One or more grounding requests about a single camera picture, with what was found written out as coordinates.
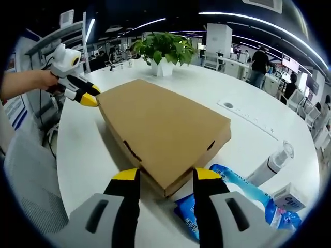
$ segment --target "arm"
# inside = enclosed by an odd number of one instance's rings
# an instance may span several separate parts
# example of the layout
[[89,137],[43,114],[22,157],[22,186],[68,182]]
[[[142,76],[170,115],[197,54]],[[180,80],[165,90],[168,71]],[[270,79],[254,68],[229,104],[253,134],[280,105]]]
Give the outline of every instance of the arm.
[[265,54],[267,66],[271,66],[268,55]]
[[256,59],[256,57],[257,57],[257,56],[256,56],[256,53],[257,53],[257,52],[254,53],[253,58],[252,58],[252,61],[255,61],[255,59]]
[[33,89],[47,90],[57,84],[57,78],[50,71],[33,70],[5,73],[0,89],[1,100],[8,100]]

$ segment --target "white table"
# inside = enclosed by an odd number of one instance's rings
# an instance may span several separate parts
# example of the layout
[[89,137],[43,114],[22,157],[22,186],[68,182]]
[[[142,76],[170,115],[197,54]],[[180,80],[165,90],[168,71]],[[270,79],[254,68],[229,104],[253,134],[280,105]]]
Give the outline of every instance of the white table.
[[[144,79],[230,118],[232,138],[206,168],[219,163],[246,177],[286,139],[294,147],[294,159],[261,189],[273,193],[291,182],[309,200],[301,215],[312,207],[319,191],[318,159],[307,125],[292,110],[262,90],[213,70],[183,65],[175,67],[172,76],[158,78],[144,61],[134,62],[133,68],[124,65],[123,70],[117,67],[110,72],[107,67],[86,77],[101,91]],[[218,102],[230,102],[262,128],[273,128],[275,138]],[[59,125],[57,171],[67,214],[93,194],[103,193],[112,176],[128,168],[132,165],[117,147],[99,109],[66,100]],[[173,213],[174,207],[142,182],[136,247],[199,247]]]

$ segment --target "white flower pot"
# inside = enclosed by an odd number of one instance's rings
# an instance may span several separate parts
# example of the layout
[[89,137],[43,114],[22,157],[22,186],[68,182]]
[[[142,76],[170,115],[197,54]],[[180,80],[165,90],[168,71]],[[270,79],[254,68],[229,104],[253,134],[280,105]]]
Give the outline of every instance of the white flower pot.
[[151,59],[151,66],[154,76],[171,76],[174,69],[174,64],[168,62],[166,58],[162,58],[158,65]]

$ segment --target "cardboard box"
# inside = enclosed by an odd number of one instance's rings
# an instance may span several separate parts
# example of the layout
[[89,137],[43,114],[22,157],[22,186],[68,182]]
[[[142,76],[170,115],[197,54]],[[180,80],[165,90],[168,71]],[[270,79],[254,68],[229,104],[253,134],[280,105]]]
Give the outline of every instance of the cardboard box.
[[291,183],[276,191],[272,196],[274,203],[287,211],[297,212],[306,207],[306,197]]
[[229,119],[144,80],[103,92],[97,101],[121,149],[165,197],[231,138]]

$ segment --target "box flap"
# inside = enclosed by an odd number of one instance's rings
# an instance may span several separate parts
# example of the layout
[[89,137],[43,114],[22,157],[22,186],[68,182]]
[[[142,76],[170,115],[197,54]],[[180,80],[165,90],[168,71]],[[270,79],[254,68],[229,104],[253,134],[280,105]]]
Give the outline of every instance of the box flap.
[[97,100],[131,154],[164,189],[230,126],[220,114],[144,80],[110,89]]

